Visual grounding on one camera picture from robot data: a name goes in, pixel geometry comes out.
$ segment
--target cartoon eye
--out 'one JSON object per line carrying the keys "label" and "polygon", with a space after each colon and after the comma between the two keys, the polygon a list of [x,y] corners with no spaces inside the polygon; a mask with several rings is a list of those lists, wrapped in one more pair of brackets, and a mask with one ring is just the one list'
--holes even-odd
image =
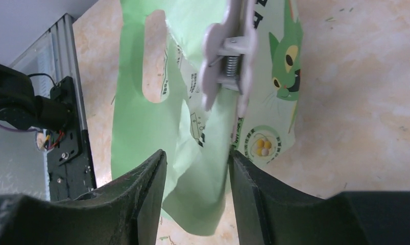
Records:
{"label": "cartoon eye", "polygon": [[298,47],[295,45],[290,46],[287,51],[286,51],[286,56],[285,56],[285,67],[286,67],[286,72],[289,72],[294,66],[294,61],[296,60],[298,56]]}
{"label": "cartoon eye", "polygon": [[273,78],[274,86],[277,88],[277,90],[280,89],[280,82],[278,81],[277,78]]}

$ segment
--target black cable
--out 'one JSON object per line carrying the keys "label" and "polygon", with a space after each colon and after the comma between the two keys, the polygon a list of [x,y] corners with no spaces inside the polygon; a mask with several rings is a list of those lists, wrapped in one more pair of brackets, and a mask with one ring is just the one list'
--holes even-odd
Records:
{"label": "black cable", "polygon": [[53,86],[57,87],[57,85],[56,85],[56,83],[55,83],[55,80],[53,80],[52,76],[48,75],[47,73],[32,73],[32,74],[29,74],[29,75],[28,75],[29,78],[31,78],[31,77],[36,77],[36,76],[46,76],[46,77],[49,77],[50,80],[51,80],[52,83],[53,83]]}

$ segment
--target metal spring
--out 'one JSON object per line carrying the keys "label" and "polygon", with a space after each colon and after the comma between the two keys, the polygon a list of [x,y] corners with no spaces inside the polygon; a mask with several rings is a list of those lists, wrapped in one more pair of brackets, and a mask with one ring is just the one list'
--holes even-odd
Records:
{"label": "metal spring", "polygon": [[236,76],[236,71],[238,69],[239,56],[228,56],[226,65],[226,76],[234,77]]}

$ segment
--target green cartoon animal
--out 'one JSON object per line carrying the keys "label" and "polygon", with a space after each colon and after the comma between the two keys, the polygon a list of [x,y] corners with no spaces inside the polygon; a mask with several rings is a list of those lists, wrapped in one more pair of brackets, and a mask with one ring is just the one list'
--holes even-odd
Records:
{"label": "green cartoon animal", "polygon": [[[270,32],[272,83],[277,90],[277,97],[285,101],[297,101],[301,80],[300,50],[302,28],[299,19],[294,20],[291,0],[284,3],[284,37],[278,41]],[[294,105],[289,132],[295,122],[298,103]]]}

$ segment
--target plastic clip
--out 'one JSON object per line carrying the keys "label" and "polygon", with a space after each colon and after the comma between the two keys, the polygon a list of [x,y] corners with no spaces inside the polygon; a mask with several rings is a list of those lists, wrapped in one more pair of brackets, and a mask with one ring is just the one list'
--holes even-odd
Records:
{"label": "plastic clip", "polygon": [[206,30],[202,43],[204,60],[199,71],[202,106],[206,111],[211,109],[220,86],[239,91],[238,117],[243,117],[247,110],[257,51],[255,2],[227,0],[223,22],[211,24]]}

